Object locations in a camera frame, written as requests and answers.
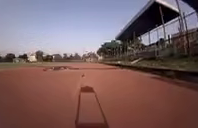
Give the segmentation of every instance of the roof support column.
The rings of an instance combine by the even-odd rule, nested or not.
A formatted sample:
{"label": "roof support column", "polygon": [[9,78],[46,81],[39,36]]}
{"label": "roof support column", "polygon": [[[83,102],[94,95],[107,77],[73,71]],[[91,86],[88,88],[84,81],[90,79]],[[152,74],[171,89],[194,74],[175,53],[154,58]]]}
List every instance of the roof support column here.
{"label": "roof support column", "polygon": [[162,21],[163,31],[164,31],[164,40],[166,41],[167,37],[166,37],[166,29],[165,29],[165,23],[164,23],[164,14],[163,14],[161,6],[159,6],[159,10],[160,10],[160,17]]}
{"label": "roof support column", "polygon": [[150,31],[148,32],[149,44],[151,44]]}

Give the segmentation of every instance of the running track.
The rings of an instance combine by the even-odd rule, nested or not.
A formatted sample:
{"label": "running track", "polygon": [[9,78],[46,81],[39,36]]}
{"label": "running track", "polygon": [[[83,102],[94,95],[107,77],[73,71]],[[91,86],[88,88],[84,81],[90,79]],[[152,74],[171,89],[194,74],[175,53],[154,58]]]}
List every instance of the running track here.
{"label": "running track", "polygon": [[80,69],[0,71],[0,128],[75,128],[80,85],[95,89],[110,128],[198,128],[198,91],[101,64],[63,65]]}

